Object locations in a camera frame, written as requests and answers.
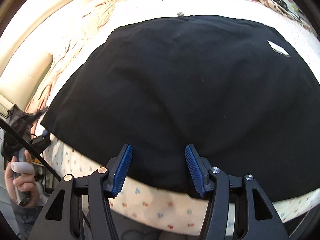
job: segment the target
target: metal pivot screw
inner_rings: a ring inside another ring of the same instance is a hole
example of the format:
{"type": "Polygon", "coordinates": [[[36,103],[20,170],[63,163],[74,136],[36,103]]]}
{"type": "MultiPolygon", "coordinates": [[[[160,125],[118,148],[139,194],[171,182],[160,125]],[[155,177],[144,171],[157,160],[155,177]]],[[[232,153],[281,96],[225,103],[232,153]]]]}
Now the metal pivot screw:
{"type": "Polygon", "coordinates": [[[71,174],[67,174],[66,176],[63,177],[63,179],[64,179],[65,181],[69,181],[69,180],[72,179],[72,175],[71,175],[71,174]]]}
{"type": "Polygon", "coordinates": [[[106,173],[107,170],[108,170],[108,169],[107,169],[106,167],[101,167],[101,168],[98,169],[98,172],[99,172],[100,174],[102,174],[102,173],[106,173]]]}
{"type": "Polygon", "coordinates": [[[210,168],[210,171],[211,171],[212,173],[219,173],[219,172],[220,172],[220,169],[219,169],[218,167],[212,167],[212,168],[210,168]]]}
{"type": "Polygon", "coordinates": [[[246,180],[253,180],[253,176],[251,174],[247,174],[244,177],[246,180]]]}

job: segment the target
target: person's fingers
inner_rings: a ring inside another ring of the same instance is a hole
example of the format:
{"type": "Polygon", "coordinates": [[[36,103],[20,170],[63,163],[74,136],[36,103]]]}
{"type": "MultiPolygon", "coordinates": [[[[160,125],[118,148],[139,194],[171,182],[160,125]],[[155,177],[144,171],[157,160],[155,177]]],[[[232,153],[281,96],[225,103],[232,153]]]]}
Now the person's fingers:
{"type": "Polygon", "coordinates": [[[28,191],[34,191],[34,188],[36,187],[35,184],[31,182],[24,183],[20,186],[18,186],[18,190],[21,192],[28,192],[28,191]]]}
{"type": "Polygon", "coordinates": [[[23,174],[13,180],[13,185],[15,185],[16,187],[22,186],[24,183],[35,184],[36,180],[31,174],[23,174]]]}
{"type": "Polygon", "coordinates": [[[24,151],[24,155],[25,155],[25,157],[26,157],[26,159],[27,159],[27,162],[28,162],[28,163],[32,163],[31,154],[30,154],[27,150],[24,151]]]}
{"type": "Polygon", "coordinates": [[[17,158],[15,156],[12,157],[11,162],[8,163],[7,168],[5,169],[4,173],[4,179],[7,180],[9,178],[12,178],[13,171],[11,169],[11,163],[14,163],[17,161],[17,158]]]}
{"type": "Polygon", "coordinates": [[[11,162],[8,163],[4,173],[4,182],[5,182],[5,187],[7,188],[8,195],[15,202],[17,201],[17,196],[14,189],[14,185],[13,185],[13,171],[11,169],[11,163],[16,161],[17,161],[17,158],[15,156],[12,157],[12,160],[11,162]]]}
{"type": "Polygon", "coordinates": [[[31,200],[30,200],[30,203],[26,205],[26,207],[36,207],[37,201],[39,198],[38,188],[36,185],[33,185],[33,187],[29,191],[30,191],[31,200]]]}

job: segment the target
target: black bracket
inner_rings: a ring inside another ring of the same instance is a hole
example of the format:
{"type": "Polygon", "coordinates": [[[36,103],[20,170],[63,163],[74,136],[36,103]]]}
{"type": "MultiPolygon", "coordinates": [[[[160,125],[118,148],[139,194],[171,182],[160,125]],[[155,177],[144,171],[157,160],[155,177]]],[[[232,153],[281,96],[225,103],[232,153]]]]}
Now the black bracket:
{"type": "MultiPolygon", "coordinates": [[[[233,240],[289,239],[271,201],[252,175],[228,176],[200,157],[193,145],[186,147],[185,156],[197,192],[209,200],[199,239],[225,239],[232,201],[236,204],[233,240]]],[[[93,239],[118,240],[108,198],[121,191],[131,157],[132,148],[125,144],[118,157],[91,175],[64,176],[43,207],[29,240],[84,240],[82,195],[89,195],[93,239]]]]}
{"type": "Polygon", "coordinates": [[[228,176],[200,157],[192,144],[186,147],[185,156],[197,192],[209,198],[199,239],[225,239],[231,196],[236,204],[233,240],[289,239],[272,202],[252,175],[228,176]]]}
{"type": "Polygon", "coordinates": [[[115,198],[121,191],[131,158],[132,148],[125,144],[118,157],[91,175],[65,175],[39,214],[29,240],[84,240],[82,195],[89,196],[93,239],[118,240],[108,197],[115,198]]]}

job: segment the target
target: black cloth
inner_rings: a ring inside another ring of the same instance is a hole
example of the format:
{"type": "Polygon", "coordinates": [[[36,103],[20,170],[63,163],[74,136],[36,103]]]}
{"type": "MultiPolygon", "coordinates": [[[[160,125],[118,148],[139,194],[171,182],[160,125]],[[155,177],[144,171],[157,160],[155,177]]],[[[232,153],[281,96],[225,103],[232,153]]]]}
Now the black cloth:
{"type": "Polygon", "coordinates": [[[212,166],[252,174],[278,201],[320,186],[319,111],[318,81],[274,28],[191,16],[114,30],[42,125],[101,164],[129,143],[130,177],[199,197],[184,157],[193,143],[212,166]]]}

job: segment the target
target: blue gripper pad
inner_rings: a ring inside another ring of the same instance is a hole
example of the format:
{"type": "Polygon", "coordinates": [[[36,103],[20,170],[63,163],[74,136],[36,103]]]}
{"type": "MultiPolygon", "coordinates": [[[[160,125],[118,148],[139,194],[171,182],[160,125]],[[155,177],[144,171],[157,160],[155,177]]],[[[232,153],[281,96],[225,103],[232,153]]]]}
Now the blue gripper pad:
{"type": "Polygon", "coordinates": [[[193,144],[186,146],[185,157],[196,191],[204,197],[207,191],[205,187],[209,184],[209,173],[193,144]]]}
{"type": "Polygon", "coordinates": [[[132,159],[132,147],[129,144],[125,144],[118,157],[116,158],[109,173],[109,183],[112,186],[111,194],[116,197],[122,190],[122,186],[127,176],[129,166],[132,159]]]}

